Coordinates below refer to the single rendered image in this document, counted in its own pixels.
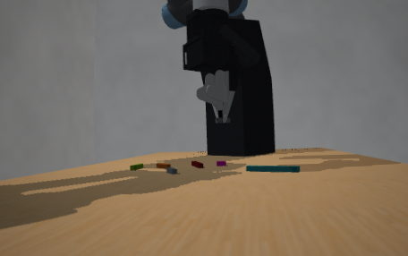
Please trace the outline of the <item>turquoise rod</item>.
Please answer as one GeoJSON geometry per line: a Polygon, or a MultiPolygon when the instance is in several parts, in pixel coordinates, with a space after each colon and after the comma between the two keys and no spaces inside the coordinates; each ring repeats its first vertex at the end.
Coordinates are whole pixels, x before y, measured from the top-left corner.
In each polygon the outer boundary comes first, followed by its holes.
{"type": "Polygon", "coordinates": [[[246,171],[253,171],[253,172],[300,172],[300,166],[246,166],[246,171]]]}

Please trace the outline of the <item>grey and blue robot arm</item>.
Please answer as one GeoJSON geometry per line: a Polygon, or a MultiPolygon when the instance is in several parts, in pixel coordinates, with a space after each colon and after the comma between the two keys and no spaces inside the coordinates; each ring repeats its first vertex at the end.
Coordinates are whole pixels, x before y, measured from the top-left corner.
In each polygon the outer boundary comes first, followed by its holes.
{"type": "MultiPolygon", "coordinates": [[[[186,27],[186,15],[195,9],[221,9],[229,13],[231,19],[245,19],[242,12],[246,9],[248,0],[167,0],[167,2],[162,7],[162,17],[169,28],[176,30],[186,27]]],[[[260,54],[228,26],[225,24],[221,26],[219,33],[228,41],[233,41],[238,62],[244,67],[257,64],[260,54]]]]}

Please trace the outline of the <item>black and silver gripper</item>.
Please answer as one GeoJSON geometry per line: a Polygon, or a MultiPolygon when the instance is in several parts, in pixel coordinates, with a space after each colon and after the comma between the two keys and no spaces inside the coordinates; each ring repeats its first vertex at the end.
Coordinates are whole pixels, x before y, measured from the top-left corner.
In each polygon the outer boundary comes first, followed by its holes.
{"type": "Polygon", "coordinates": [[[193,10],[186,15],[187,43],[183,45],[183,69],[206,72],[205,85],[197,89],[197,98],[212,104],[216,118],[222,118],[222,123],[228,117],[240,73],[233,41],[222,39],[219,33],[221,25],[228,22],[228,13],[224,10],[193,10]]]}

